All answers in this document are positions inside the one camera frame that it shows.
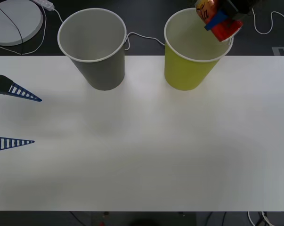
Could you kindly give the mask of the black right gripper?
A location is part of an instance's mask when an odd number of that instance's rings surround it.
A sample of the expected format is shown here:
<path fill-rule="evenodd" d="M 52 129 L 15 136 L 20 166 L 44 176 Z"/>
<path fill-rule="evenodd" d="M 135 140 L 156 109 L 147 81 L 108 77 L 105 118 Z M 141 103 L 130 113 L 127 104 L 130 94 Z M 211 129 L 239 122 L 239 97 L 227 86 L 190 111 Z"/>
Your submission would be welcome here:
<path fill-rule="evenodd" d="M 224 0 L 223 10 L 219 10 L 204 28 L 209 31 L 228 17 L 239 20 L 248 14 L 258 2 L 258 0 Z"/>

